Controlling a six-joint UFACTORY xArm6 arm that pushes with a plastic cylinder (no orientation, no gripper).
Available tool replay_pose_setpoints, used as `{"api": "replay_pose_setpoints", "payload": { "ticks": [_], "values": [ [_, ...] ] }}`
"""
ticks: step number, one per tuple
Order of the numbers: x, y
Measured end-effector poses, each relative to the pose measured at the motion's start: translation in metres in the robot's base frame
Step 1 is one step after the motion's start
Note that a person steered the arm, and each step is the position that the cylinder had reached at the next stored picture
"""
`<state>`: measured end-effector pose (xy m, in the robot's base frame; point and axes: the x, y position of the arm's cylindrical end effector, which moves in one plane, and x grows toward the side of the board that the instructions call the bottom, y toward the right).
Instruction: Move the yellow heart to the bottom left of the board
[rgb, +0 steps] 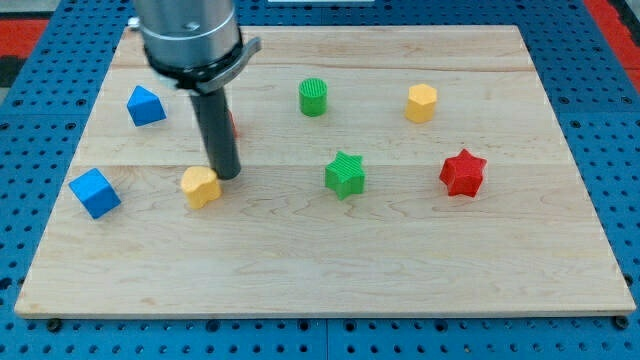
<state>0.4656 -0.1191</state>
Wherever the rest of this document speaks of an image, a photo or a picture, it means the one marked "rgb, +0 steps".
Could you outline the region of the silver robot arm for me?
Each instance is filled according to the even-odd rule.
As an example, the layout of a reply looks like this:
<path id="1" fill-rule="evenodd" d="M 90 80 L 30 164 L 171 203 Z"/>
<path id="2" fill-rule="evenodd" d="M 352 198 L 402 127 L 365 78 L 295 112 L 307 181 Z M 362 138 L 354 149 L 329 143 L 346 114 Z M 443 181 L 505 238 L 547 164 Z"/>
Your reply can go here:
<path id="1" fill-rule="evenodd" d="M 244 40 L 233 0 L 134 0 L 149 65 L 179 89 L 210 94 L 262 49 Z"/>

